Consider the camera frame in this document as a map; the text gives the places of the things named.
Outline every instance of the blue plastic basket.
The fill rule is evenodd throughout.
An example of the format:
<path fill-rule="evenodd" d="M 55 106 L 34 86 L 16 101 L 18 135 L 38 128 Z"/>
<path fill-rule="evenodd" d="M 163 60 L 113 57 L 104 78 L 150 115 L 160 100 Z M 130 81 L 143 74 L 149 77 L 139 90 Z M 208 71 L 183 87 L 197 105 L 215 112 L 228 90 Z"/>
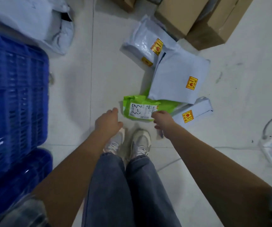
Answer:
<path fill-rule="evenodd" d="M 47 138 L 49 59 L 0 34 L 0 177 Z"/>
<path fill-rule="evenodd" d="M 52 171 L 52 156 L 37 148 L 0 178 L 0 214 L 30 193 Z"/>

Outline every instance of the white floor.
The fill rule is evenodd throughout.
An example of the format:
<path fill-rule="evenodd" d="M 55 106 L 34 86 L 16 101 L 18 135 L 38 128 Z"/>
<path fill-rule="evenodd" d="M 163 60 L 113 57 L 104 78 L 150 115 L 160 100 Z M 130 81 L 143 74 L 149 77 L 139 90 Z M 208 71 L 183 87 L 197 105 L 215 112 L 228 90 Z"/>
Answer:
<path fill-rule="evenodd" d="M 49 53 L 54 84 L 50 86 L 49 135 L 44 144 L 59 164 L 93 130 L 102 113 L 121 107 L 123 96 L 139 94 L 153 70 L 121 49 L 135 23 L 155 6 L 139 0 L 127 14 L 110 0 L 68 0 L 75 11 L 76 32 L 66 56 Z M 257 149 L 262 129 L 272 118 L 272 0 L 254 0 L 225 45 L 200 52 L 211 70 L 200 96 L 210 98 L 214 115 L 198 121 L 190 132 L 220 148 L 272 185 L 272 168 Z M 156 169 L 179 158 L 172 144 L 158 140 L 153 123 L 135 122 L 119 114 L 129 130 L 148 129 L 150 157 Z M 272 135 L 272 124 L 267 130 Z M 182 226 L 222 226 L 183 162 L 159 171 Z M 81 213 L 74 226 L 80 226 Z"/>

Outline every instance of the gray jeans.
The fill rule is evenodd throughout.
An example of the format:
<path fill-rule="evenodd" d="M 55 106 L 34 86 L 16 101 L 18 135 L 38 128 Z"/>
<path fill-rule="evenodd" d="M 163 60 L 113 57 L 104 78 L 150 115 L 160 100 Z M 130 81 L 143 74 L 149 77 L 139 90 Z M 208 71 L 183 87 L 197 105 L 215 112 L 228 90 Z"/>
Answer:
<path fill-rule="evenodd" d="M 181 227 L 153 163 L 144 155 L 131 160 L 126 170 L 120 157 L 101 155 L 83 218 L 86 227 Z"/>

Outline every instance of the orange sticker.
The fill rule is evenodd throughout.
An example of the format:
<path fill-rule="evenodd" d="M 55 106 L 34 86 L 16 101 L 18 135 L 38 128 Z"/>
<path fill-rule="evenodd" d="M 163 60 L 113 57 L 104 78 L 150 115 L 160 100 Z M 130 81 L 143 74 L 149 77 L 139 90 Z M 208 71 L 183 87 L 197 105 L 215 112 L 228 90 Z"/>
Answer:
<path fill-rule="evenodd" d="M 186 113 L 182 114 L 184 123 L 190 122 L 191 120 L 194 119 L 192 110 L 187 111 Z"/>
<path fill-rule="evenodd" d="M 151 62 L 151 61 L 149 61 L 147 58 L 145 58 L 145 57 L 142 57 L 141 58 L 141 61 L 143 62 L 143 63 L 145 63 L 146 65 L 148 65 L 149 67 L 151 67 L 152 65 L 153 65 L 153 63 Z"/>
<path fill-rule="evenodd" d="M 195 90 L 197 81 L 198 81 L 198 79 L 196 79 L 196 78 L 190 76 L 190 77 L 189 77 L 189 81 L 187 82 L 186 88 L 191 89 L 191 90 Z"/>
<path fill-rule="evenodd" d="M 161 50 L 163 47 L 163 42 L 158 38 L 155 43 L 153 44 L 153 46 L 151 47 L 151 50 L 157 54 L 157 56 L 159 56 Z"/>

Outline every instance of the green package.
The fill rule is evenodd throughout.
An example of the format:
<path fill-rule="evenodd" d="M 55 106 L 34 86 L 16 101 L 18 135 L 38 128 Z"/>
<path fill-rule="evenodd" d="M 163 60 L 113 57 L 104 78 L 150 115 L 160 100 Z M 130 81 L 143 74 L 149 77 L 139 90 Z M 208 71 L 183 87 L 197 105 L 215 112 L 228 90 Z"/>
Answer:
<path fill-rule="evenodd" d="M 154 111 L 164 110 L 168 113 L 172 113 L 181 105 L 182 103 L 169 100 L 151 100 L 148 99 L 147 95 L 124 96 L 123 116 L 129 119 L 145 119 L 153 121 L 151 115 Z"/>

